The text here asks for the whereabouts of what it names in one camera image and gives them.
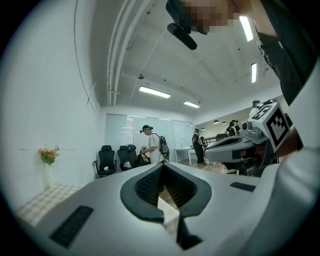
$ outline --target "man in white shirt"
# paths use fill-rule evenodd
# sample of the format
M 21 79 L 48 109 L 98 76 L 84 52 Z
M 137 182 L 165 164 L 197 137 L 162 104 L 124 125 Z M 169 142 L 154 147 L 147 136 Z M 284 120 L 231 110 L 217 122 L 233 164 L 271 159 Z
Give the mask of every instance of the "man in white shirt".
M 263 104 L 260 102 L 260 100 L 255 99 L 252 102 L 252 110 L 250 111 L 249 118 L 252 118 L 256 113 L 259 112 Z
M 155 132 L 152 132 L 154 128 L 149 125 L 144 125 L 140 132 L 149 136 L 149 148 L 142 150 L 142 153 L 150 152 L 150 162 L 151 164 L 163 162 L 164 156 L 160 152 L 160 136 Z

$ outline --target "white table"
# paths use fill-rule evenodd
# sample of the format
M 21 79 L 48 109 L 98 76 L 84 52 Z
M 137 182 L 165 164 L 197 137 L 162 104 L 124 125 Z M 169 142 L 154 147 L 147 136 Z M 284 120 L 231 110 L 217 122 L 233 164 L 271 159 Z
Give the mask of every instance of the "white table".
M 189 159 L 189 165 L 191 166 L 191 153 L 196 153 L 194 148 L 190 147 L 183 147 L 183 148 L 175 148 L 174 149 L 174 154 L 175 154 L 175 161 L 178 163 L 178 156 L 177 156 L 177 151 L 185 151 L 187 154 L 187 157 Z

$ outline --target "chair headrest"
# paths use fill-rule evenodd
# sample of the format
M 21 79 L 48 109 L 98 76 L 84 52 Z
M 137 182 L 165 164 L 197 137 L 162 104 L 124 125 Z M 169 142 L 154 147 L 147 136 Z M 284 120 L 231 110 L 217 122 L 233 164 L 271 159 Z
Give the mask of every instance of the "chair headrest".
M 129 149 L 128 149 L 129 152 L 132 152 L 132 151 L 136 150 L 136 146 L 135 145 L 129 144 L 128 147 L 129 147 Z
M 120 146 L 119 150 L 128 151 L 128 146 Z
M 104 145 L 104 146 L 102 146 L 101 150 L 102 151 L 110 151 L 110 150 L 112 150 L 112 147 L 110 145 Z

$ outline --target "checkered tablecloth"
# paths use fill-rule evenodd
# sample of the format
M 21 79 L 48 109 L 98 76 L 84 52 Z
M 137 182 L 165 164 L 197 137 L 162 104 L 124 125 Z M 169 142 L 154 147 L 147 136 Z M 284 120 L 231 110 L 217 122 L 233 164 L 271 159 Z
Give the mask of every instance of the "checkered tablecloth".
M 31 199 L 16 211 L 16 215 L 35 227 L 52 208 L 82 187 L 58 184 Z

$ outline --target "vase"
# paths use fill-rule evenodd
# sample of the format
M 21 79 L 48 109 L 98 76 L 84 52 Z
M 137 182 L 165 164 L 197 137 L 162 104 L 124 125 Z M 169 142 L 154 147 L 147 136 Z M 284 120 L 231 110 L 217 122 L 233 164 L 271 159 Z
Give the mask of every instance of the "vase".
M 48 163 L 45 164 L 44 172 L 46 182 L 48 183 L 49 188 L 52 189 L 55 186 L 55 182 L 52 176 L 51 167 Z

